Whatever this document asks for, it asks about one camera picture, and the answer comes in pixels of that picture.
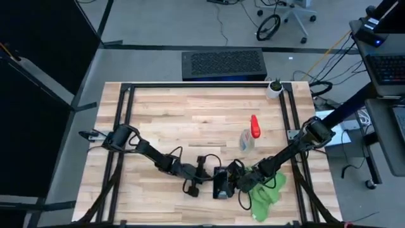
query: concrete floor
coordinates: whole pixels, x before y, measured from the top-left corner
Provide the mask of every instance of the concrete floor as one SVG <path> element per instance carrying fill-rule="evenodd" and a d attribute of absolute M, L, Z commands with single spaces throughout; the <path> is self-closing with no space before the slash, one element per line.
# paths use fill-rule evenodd
<path fill-rule="evenodd" d="M 349 30 L 350 20 L 363 16 L 368 5 L 378 2 L 314 0 L 311 8 L 318 11 L 318 20 L 311 23 L 308 16 L 303 17 L 310 33 L 305 45 L 299 43 L 302 34 L 293 18 L 288 24 L 282 25 L 270 41 L 258 42 L 254 36 L 256 27 L 249 21 L 240 4 L 219 7 L 229 46 L 329 48 Z M 95 29 L 101 21 L 106 3 L 107 0 L 97 0 L 81 4 Z M 257 9 L 252 0 L 244 1 L 244 6 L 256 24 L 262 21 L 262 18 L 256 16 Z M 216 8 L 205 0 L 116 0 L 102 38 L 103 41 L 123 40 L 124 44 L 222 46 L 225 40 L 220 34 L 220 24 L 216 21 L 215 13 Z M 270 11 L 265 11 L 265 16 L 270 14 Z M 294 70 L 306 72 L 322 54 L 265 53 L 264 56 L 269 77 L 291 80 Z M 107 81 L 181 81 L 180 57 L 181 51 L 100 49 L 91 66 L 80 104 L 99 101 Z M 343 72 L 359 60 L 357 55 L 346 56 L 328 78 Z M 325 61 L 321 62 L 312 73 L 319 72 L 324 64 Z M 347 76 L 343 75 L 334 82 L 340 82 Z M 361 73 L 335 86 L 324 97 L 343 102 L 369 81 L 367 74 Z M 96 113 L 97 109 L 93 109 L 75 116 L 48 203 L 76 199 L 89 146 L 77 132 L 93 128 Z M 372 146 L 372 151 L 383 180 L 383 184 L 373 191 L 364 186 L 364 181 L 370 178 L 366 164 L 359 170 L 348 170 L 346 178 L 341 179 L 340 171 L 346 165 L 345 160 L 329 159 L 342 216 L 346 221 L 353 221 L 379 212 L 356 223 L 402 227 L 405 218 L 398 215 L 405 211 L 405 201 L 401 200 L 405 179 L 392 176 L 378 144 Z M 360 163 L 361 159 L 353 158 L 351 162 Z M 40 225 L 67 224 L 72 213 L 73 210 L 43 213 Z"/>

